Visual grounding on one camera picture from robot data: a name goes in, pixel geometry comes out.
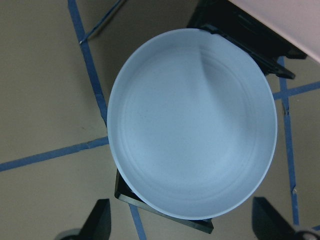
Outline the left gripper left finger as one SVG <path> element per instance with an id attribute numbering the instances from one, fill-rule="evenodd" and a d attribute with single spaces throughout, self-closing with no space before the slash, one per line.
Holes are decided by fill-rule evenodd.
<path id="1" fill-rule="evenodd" d="M 81 228 L 79 240 L 108 240 L 111 235 L 110 200 L 99 199 Z"/>

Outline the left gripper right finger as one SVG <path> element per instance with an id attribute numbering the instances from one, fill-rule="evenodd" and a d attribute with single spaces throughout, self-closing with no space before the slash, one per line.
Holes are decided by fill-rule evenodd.
<path id="1" fill-rule="evenodd" d="M 295 229 L 265 197 L 252 201 L 252 230 L 258 240 L 298 240 Z"/>

